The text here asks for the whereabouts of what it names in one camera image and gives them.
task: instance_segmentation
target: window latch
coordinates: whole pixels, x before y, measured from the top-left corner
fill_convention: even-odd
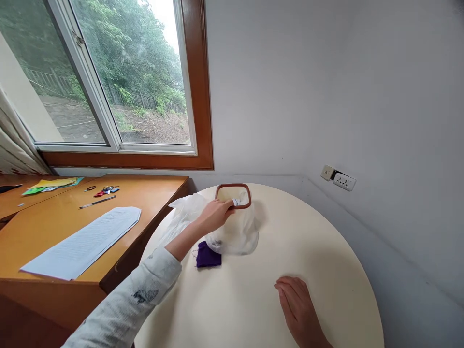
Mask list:
[[[75,31],[72,31],[72,34],[74,35],[74,38],[76,40],[76,45],[78,45],[79,47],[82,47],[82,45],[86,43],[83,38],[76,34]]]

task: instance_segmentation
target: purple fabric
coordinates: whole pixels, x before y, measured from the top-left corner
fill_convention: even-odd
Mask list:
[[[205,241],[198,244],[197,268],[221,266],[221,254],[212,251]]]

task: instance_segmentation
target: glass pane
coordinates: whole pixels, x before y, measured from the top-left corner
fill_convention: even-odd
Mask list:
[[[190,144],[173,0],[72,0],[125,143]]]
[[[104,144],[42,0],[1,0],[0,31],[48,112],[22,115],[34,140]]]

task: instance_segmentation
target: hand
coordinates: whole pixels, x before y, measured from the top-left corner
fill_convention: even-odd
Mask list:
[[[281,277],[274,284],[290,333],[300,348],[328,348],[308,286],[300,278]]]
[[[216,198],[206,205],[194,223],[203,235],[207,235],[223,226],[229,216],[235,213],[235,210],[229,210],[231,206],[233,206],[232,200],[221,202]]]

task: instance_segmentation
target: round table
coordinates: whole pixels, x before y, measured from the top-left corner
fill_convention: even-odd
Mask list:
[[[341,234],[311,206],[288,193],[248,184],[260,238],[247,256],[222,256],[218,268],[197,269],[192,253],[164,301],[135,338],[137,348],[297,347],[273,287],[283,275],[305,280],[322,329],[335,348],[384,347],[374,293]],[[209,200],[216,187],[199,192]],[[148,257],[172,220],[148,242]]]

